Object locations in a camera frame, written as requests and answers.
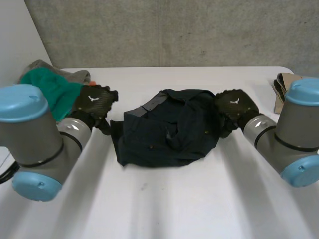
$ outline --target gray cloth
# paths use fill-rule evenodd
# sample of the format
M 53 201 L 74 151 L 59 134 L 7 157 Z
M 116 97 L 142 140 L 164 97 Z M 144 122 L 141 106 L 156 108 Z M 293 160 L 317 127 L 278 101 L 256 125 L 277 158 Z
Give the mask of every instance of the gray cloth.
M 42 60 L 36 60 L 34 62 L 32 62 L 30 65 L 28 65 L 25 70 L 23 71 L 23 74 L 21 75 L 19 82 L 21 78 L 29 71 L 35 68 L 39 68 L 39 67 L 45 67 L 50 69 L 52 72 L 54 72 L 55 74 L 61 75 L 63 77 L 66 78 L 67 81 L 69 82 L 77 82 L 77 83 L 89 83 L 91 81 L 91 75 L 88 71 L 86 70 L 81 70 L 81 71 L 77 71 L 75 73 L 70 73 L 67 71 L 63 71 L 60 70 L 56 67 L 51 66 L 50 64 L 42 61 Z

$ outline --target green cloth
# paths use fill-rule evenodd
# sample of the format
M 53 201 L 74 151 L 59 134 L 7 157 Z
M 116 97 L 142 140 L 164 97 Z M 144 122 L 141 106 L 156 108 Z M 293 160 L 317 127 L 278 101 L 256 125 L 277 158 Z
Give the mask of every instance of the green cloth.
M 83 84 L 68 82 L 63 76 L 40 67 L 28 71 L 20 84 L 31 84 L 41 89 L 55 121 L 60 122 L 70 112 Z

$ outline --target blue joint cap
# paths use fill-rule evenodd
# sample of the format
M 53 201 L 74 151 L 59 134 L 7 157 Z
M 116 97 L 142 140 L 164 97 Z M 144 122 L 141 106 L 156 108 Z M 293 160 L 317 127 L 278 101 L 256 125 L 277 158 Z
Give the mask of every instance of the blue joint cap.
M 54 199 L 62 188 L 62 184 L 55 179 L 32 172 L 17 172 L 12 186 L 21 196 L 43 202 Z
M 319 155 L 298 159 L 280 174 L 293 187 L 304 187 L 319 180 Z
M 49 109 L 42 91 L 33 85 L 0 88 L 0 122 L 20 123 L 36 119 Z
M 303 106 L 319 106 L 319 79 L 304 78 L 292 82 L 286 100 Z

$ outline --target white table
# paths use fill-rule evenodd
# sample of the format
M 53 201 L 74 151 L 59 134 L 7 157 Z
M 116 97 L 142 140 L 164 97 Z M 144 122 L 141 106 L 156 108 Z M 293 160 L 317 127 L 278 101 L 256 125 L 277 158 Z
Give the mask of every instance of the white table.
M 79 69 L 67 69 L 75 72 Z M 109 118 L 166 88 L 241 88 L 273 114 L 270 82 L 283 67 L 91 68 L 92 80 L 119 91 Z M 94 131 L 56 199 L 22 198 L 0 186 L 1 239 L 319 238 L 318 184 L 286 184 L 240 130 L 189 166 L 123 168 L 110 137 Z

